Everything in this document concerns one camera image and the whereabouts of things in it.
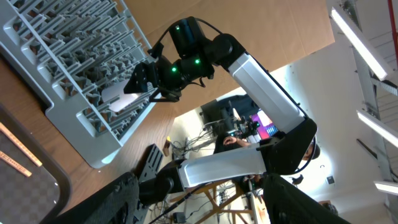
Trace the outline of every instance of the dish rack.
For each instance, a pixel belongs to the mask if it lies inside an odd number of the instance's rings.
[[[119,95],[105,102],[101,97],[149,60],[143,48],[150,45],[121,3],[119,13],[110,0],[0,2],[1,53],[48,106],[46,117],[94,168],[113,160],[154,106],[150,84],[117,113],[109,106]]]

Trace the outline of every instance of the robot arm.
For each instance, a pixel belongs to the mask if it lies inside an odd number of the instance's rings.
[[[273,120],[279,133],[244,149],[168,164],[156,179],[140,186],[145,189],[140,190],[140,199],[146,204],[161,201],[166,194],[214,180],[264,172],[293,174],[317,131],[316,124],[232,35],[220,32],[213,40],[208,40],[198,21],[189,17],[172,24],[165,34],[170,33],[181,59],[170,63],[162,55],[160,38],[149,51],[157,61],[138,64],[124,92],[145,92],[147,82],[151,82],[157,87],[153,96],[159,93],[163,96],[161,99],[151,97],[152,101],[176,102],[187,85],[199,79],[204,87],[201,79],[212,79],[213,66],[222,66]]]
[[[305,121],[304,114],[251,55],[243,53],[231,64],[228,71],[280,131],[290,133],[291,130]],[[312,138],[315,135],[314,131],[309,133]],[[307,139],[303,149],[307,150],[312,138]],[[272,144],[277,143],[277,140],[273,139]],[[184,161],[182,168],[179,169],[182,183],[184,187],[193,187],[198,184],[236,176],[263,174],[267,170],[261,151],[257,150],[259,148],[259,144],[254,144],[244,149]]]

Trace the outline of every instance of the fluorescent light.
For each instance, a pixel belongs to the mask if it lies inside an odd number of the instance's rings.
[[[379,133],[383,138],[387,139],[387,141],[391,142],[391,144],[395,145],[395,147],[398,147],[398,133],[396,131],[364,111],[357,110],[356,112],[361,121],[375,130],[375,132]]]
[[[394,73],[342,8],[339,6],[332,7],[331,17],[379,79],[383,80],[388,74]]]
[[[377,189],[381,192],[398,195],[398,184],[394,184],[386,181],[375,181]]]

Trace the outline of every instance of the wooden surface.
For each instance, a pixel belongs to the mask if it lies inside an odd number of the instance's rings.
[[[156,104],[114,161],[101,169],[93,169],[45,117],[40,101],[1,58],[0,71],[0,103],[32,133],[70,176],[73,192],[65,210],[121,174],[137,169],[147,146],[153,143],[163,146],[174,121],[175,112],[168,103]]]
[[[248,213],[251,216],[254,215],[252,210],[223,210],[223,208],[225,208],[227,205],[229,205],[230,203],[232,203],[233,201],[235,201],[237,198],[239,198],[240,196],[243,195],[243,191],[242,189],[235,184],[235,189],[236,189],[236,193],[230,197],[229,199],[227,199],[225,202],[223,202],[221,205],[217,205],[217,201],[216,201],[216,197],[217,197],[217,186],[219,186],[220,184],[223,184],[227,181],[229,181],[230,179],[225,179],[225,180],[219,180],[216,182],[213,182],[212,184],[208,184],[204,187],[202,187],[201,189],[197,190],[195,193],[193,194],[200,194],[200,193],[205,193],[205,195],[207,196],[208,200],[211,202],[213,209],[211,209],[208,213],[206,213],[206,215],[204,215],[203,217],[201,217],[199,219],[199,221],[195,222],[195,224],[200,224],[203,223],[204,221],[206,221],[208,218],[210,218],[213,215],[218,215],[221,213],[231,213],[232,214],[232,221],[233,224],[236,224],[236,216],[238,216],[243,223],[248,224],[247,221],[243,218],[242,214],[243,213]],[[192,187],[190,189],[186,190],[186,193],[191,192],[192,190],[194,190],[195,188]],[[178,197],[172,198],[170,199],[170,202],[177,202],[179,201],[181,198],[185,197],[186,194],[180,195]]]
[[[153,45],[175,21],[195,16],[232,34],[266,69],[273,71],[332,44],[326,0],[125,0],[134,18]],[[200,24],[209,39],[216,32]],[[170,35],[163,39],[164,55],[178,59]],[[206,88],[188,86],[180,102],[184,114],[225,93],[238,84],[222,68],[214,80],[204,78]]]
[[[253,196],[253,194],[251,194],[250,201],[252,203],[252,206],[254,206],[254,208],[252,208],[254,210],[254,223],[256,223],[256,224],[270,223],[267,207],[266,207],[264,200],[262,199],[260,201],[257,197],[255,197],[255,196]]]

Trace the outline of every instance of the desk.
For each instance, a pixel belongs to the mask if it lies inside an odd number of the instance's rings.
[[[250,194],[251,207],[254,210],[254,223],[255,224],[268,224],[269,221],[267,207],[264,200],[259,200],[253,194]]]
[[[213,215],[218,215],[220,213],[231,213],[232,214],[232,222],[233,224],[236,224],[236,216],[238,216],[243,223],[248,224],[248,222],[243,218],[242,214],[247,213],[250,214],[251,216],[253,216],[253,211],[252,210],[225,210],[224,208],[226,206],[228,206],[230,203],[232,203],[233,201],[235,201],[237,198],[240,198],[240,196],[242,196],[244,194],[244,192],[242,191],[242,189],[239,187],[238,184],[234,183],[235,185],[235,189],[236,192],[235,194],[230,197],[229,199],[227,199],[225,202],[223,202],[220,205],[217,205],[217,186],[219,186],[220,184],[223,184],[225,182],[229,181],[229,179],[226,180],[219,180],[219,181],[215,181],[211,184],[208,184],[204,187],[202,187],[201,189],[197,190],[195,193],[193,194],[200,194],[200,193],[205,193],[205,195],[207,196],[207,198],[209,199],[209,201],[211,202],[211,204],[213,205],[213,209],[210,210],[208,213],[206,213],[206,215],[204,215],[201,219],[199,219],[199,221],[195,222],[195,224],[200,224],[203,223],[204,221],[206,221],[208,218],[210,218]],[[193,189],[195,189],[195,187],[192,187],[190,189],[187,189],[187,192],[191,192]],[[174,203],[179,201],[180,199],[182,199],[185,195],[180,195],[178,197],[172,198],[170,200],[170,202]]]
[[[153,143],[162,147],[173,125],[174,109],[168,103],[157,103],[114,161],[101,169],[93,169],[45,117],[45,107],[40,104],[40,100],[2,58],[0,71],[0,103],[31,132],[70,177],[72,197],[64,211],[121,174],[139,169],[146,147]]]

